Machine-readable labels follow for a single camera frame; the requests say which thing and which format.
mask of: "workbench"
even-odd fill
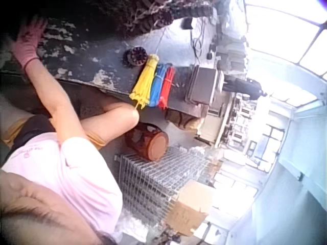
[[[174,21],[166,30],[156,30],[136,38],[126,39],[117,34],[111,19],[96,8],[85,3],[45,9],[48,27],[38,54],[50,73],[59,81],[86,84],[107,93],[129,95],[142,67],[130,67],[123,62],[125,51],[134,46],[143,46],[148,54],[156,52],[161,63],[172,63],[176,75],[169,97],[169,108],[200,117],[201,105],[184,101],[189,88],[193,65],[214,68],[214,59],[207,60],[206,54],[215,35],[216,27],[205,18],[202,55],[195,58],[191,46],[190,30],[181,28],[182,20]],[[200,23],[193,30],[198,37]],[[1,73],[19,74],[21,69],[6,51],[2,51]]]

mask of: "brown bucket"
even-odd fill
[[[154,124],[139,122],[125,134],[126,145],[150,161],[159,160],[168,147],[168,135]]]

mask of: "wire basket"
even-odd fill
[[[145,225],[162,224],[174,206],[174,195],[191,179],[197,180],[209,164],[204,157],[169,147],[149,162],[137,154],[121,155],[119,186],[124,207]]]

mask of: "woman's arm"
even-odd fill
[[[67,93],[43,66],[36,55],[46,22],[33,18],[22,25],[17,41],[12,41],[12,51],[36,89],[42,104],[53,118],[60,143],[72,137],[87,138]]]

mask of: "cardboard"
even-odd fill
[[[175,231],[192,236],[209,215],[215,189],[191,180],[181,189],[166,222]]]

